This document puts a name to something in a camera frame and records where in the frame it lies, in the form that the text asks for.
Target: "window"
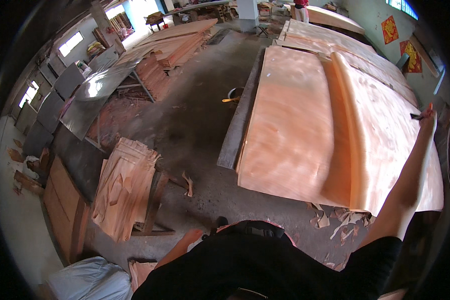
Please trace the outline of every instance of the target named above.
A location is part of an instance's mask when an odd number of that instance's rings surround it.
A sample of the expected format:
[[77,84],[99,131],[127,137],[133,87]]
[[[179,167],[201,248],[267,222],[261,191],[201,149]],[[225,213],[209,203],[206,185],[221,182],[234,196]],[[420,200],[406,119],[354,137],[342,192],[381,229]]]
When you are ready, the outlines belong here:
[[419,19],[419,16],[413,11],[413,9],[408,5],[405,0],[385,0],[385,3],[393,6],[394,8],[401,10],[407,15],[410,15],[415,20]]
[[123,12],[125,12],[125,9],[120,4],[117,7],[114,7],[114,8],[111,8],[111,9],[107,10],[105,14],[108,17],[108,20],[110,20],[113,17],[115,17],[116,15],[119,15],[119,14],[121,14]]
[[18,104],[18,106],[20,106],[20,108],[24,107],[25,101],[30,103],[31,100],[35,97],[35,94],[38,92],[38,84],[35,81],[32,81],[31,85],[33,87],[31,87],[31,86],[28,87],[27,92],[23,95],[23,98],[21,99],[20,103]]
[[72,51],[72,49],[76,45],[78,45],[78,43],[83,41],[83,39],[84,37],[82,36],[80,31],[78,31],[69,40],[67,40],[65,44],[61,45],[60,48],[58,48],[58,50],[60,50],[63,57],[66,57],[70,53],[70,51]]

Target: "hand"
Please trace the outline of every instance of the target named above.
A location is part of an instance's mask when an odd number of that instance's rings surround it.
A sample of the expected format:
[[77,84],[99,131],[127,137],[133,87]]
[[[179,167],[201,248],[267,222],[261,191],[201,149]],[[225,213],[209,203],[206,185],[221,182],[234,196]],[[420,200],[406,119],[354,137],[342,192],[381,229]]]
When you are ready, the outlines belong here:
[[183,237],[182,240],[188,245],[195,243],[204,234],[203,230],[190,229]]
[[427,135],[433,136],[435,130],[437,129],[437,111],[430,105],[425,111],[423,111],[420,116],[423,117],[419,121],[420,131],[426,133]]

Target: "white plastic bag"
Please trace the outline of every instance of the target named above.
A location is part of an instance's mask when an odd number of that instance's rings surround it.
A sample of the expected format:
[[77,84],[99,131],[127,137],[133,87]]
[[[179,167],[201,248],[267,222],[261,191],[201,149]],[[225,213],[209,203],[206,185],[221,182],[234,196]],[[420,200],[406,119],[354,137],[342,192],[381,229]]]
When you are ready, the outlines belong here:
[[129,300],[133,295],[130,276],[100,256],[69,265],[47,283],[58,300]]

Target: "stained floor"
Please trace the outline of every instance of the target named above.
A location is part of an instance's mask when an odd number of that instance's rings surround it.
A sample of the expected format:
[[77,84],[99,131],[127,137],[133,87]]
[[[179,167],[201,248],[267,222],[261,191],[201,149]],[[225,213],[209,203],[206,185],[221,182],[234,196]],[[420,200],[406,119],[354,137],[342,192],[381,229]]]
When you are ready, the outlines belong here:
[[[189,229],[209,232],[218,216],[227,217],[230,222],[259,219],[280,224],[299,249],[320,262],[330,253],[329,261],[339,264],[356,249],[367,231],[363,224],[353,242],[348,238],[340,246],[339,235],[330,240],[340,225],[337,219],[331,219],[328,227],[316,229],[310,224],[315,213],[307,210],[305,202],[240,188],[233,170],[216,165],[236,107],[221,100],[230,89],[245,86],[258,49],[271,42],[269,38],[231,31],[218,45],[208,46],[183,66],[165,99],[148,103],[138,116],[117,130],[121,136],[158,151],[162,156],[159,163],[174,175],[186,171],[194,182],[193,197],[185,196],[183,188],[167,184],[157,222],[174,229],[174,236],[131,237],[114,243],[90,222],[85,240],[87,251],[102,255],[128,272],[129,259],[159,261]],[[101,160],[107,155],[86,141],[78,141],[63,127],[54,140],[54,150],[64,160],[78,188],[92,200]],[[331,207],[323,208],[330,214]]]

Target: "small stool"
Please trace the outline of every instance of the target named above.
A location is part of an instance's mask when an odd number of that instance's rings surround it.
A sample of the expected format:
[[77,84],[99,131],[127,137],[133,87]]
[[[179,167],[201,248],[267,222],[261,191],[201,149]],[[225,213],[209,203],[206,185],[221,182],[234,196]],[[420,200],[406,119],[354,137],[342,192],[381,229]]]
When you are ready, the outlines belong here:
[[268,25],[266,24],[258,24],[257,28],[260,29],[260,32],[257,34],[257,36],[259,37],[263,33],[268,38],[267,27]]

